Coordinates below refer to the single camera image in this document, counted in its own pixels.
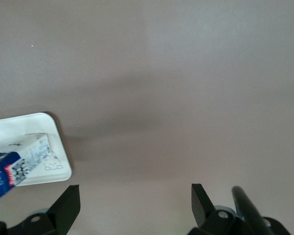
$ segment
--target blue and white package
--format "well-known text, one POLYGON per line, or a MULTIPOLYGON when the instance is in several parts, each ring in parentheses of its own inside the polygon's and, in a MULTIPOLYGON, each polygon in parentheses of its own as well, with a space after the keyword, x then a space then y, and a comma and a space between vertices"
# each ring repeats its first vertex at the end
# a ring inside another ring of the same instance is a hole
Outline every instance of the blue and white package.
POLYGON ((52 156, 48 136, 29 134, 0 145, 0 197, 52 156))

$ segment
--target black metal bracket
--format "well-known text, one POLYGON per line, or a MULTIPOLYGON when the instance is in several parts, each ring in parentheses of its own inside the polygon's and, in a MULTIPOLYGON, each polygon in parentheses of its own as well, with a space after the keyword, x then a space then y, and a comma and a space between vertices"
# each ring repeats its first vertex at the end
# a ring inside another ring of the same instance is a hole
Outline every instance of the black metal bracket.
POLYGON ((36 213, 7 229, 0 221, 0 235, 66 235, 80 211, 78 185, 69 186, 46 213, 36 213))
POLYGON ((240 187, 232 189, 236 213, 217 210, 201 184, 192 184, 192 210, 198 225, 188 235, 290 235, 275 219, 261 217, 240 187))

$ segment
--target black tube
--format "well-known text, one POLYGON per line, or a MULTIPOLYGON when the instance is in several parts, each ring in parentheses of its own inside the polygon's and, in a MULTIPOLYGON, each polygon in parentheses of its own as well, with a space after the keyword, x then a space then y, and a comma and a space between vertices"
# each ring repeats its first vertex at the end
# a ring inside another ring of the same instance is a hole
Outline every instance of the black tube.
POLYGON ((238 216, 249 225, 253 234, 274 235, 241 187, 233 187, 232 194, 238 216))

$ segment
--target gray surface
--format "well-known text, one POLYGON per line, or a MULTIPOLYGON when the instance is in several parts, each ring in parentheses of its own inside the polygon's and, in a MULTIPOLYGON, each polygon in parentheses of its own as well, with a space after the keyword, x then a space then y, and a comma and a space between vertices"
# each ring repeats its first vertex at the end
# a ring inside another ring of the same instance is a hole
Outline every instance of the gray surface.
POLYGON ((294 234, 294 1, 0 0, 0 118, 40 111, 74 173, 8 193, 9 226, 80 184, 69 235, 184 235, 202 183, 294 234))

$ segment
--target white tray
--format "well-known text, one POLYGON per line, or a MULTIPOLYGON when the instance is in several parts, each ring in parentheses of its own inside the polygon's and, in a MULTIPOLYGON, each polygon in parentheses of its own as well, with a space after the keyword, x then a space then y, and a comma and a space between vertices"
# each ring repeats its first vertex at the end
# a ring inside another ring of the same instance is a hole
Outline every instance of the white tray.
POLYGON ((64 181, 72 169, 55 121, 47 113, 0 119, 0 142, 32 133, 47 133, 53 158, 37 166, 18 186, 64 181))

